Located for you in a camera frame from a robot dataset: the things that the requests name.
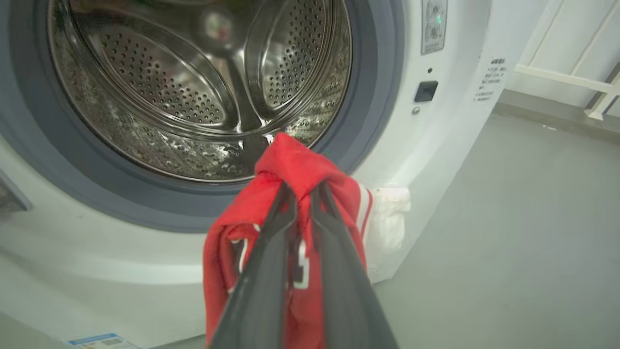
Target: front-loading washing machine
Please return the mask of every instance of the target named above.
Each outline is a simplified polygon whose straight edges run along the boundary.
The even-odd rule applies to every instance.
[[[412,246],[543,5],[3,1],[0,311],[62,341],[203,333],[204,233],[278,132],[409,187]]]

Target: white railing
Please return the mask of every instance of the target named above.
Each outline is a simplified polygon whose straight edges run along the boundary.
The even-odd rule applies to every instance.
[[[539,21],[539,27],[537,31],[534,33],[533,37],[530,39],[533,42],[533,45],[529,46],[529,52],[526,50],[524,53],[524,57],[529,58],[526,61],[529,61],[527,65],[525,64],[517,64],[515,68],[516,73],[526,74],[530,76],[535,76],[538,78],[549,79],[553,81],[557,81],[560,83],[570,84],[574,86],[580,86],[583,88],[592,89],[594,91],[601,92],[597,95],[597,100],[593,104],[593,106],[587,110],[585,113],[588,117],[597,120],[603,120],[603,115],[605,112],[611,107],[614,100],[620,95],[620,74],[616,72],[615,76],[610,76],[608,78],[608,83],[592,80],[588,78],[582,78],[576,76],[578,69],[581,67],[584,60],[590,54],[590,50],[592,46],[597,43],[601,33],[611,22],[615,13],[618,11],[620,7],[620,0],[615,0],[613,7],[605,16],[605,19],[601,22],[600,26],[596,30],[595,34],[592,35],[588,45],[584,48],[582,54],[579,59],[573,66],[573,69],[570,74],[559,73],[556,71],[551,71],[547,69],[540,69],[531,66],[532,61],[536,59],[536,55],[539,53],[539,49],[543,44],[544,39],[547,37],[549,30],[553,28],[556,23],[556,15],[562,9],[566,1],[564,0],[549,0],[547,6],[545,8],[544,14],[542,15]]]

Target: red garment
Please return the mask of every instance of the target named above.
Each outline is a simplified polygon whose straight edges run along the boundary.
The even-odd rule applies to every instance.
[[[299,202],[298,231],[303,273],[295,279],[287,304],[286,348],[324,348],[319,255],[312,247],[309,193],[327,179],[364,268],[363,234],[372,206],[370,192],[331,161],[286,134],[278,134],[256,164],[256,177],[209,230],[203,252],[206,335],[210,341],[228,295],[254,246],[276,193],[284,181]]]

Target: black latch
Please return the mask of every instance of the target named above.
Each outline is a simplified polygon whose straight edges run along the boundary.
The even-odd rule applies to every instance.
[[[418,92],[415,94],[415,102],[430,102],[435,96],[437,90],[437,81],[422,81],[418,86]]]

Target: floor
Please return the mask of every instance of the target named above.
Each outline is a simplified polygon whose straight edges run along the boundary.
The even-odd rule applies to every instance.
[[[495,106],[495,113],[516,116],[552,129],[620,145],[620,117],[609,116],[604,120],[595,120],[586,116],[584,108],[550,99],[504,90]]]
[[[401,348],[617,348],[620,145],[493,115],[375,290]]]

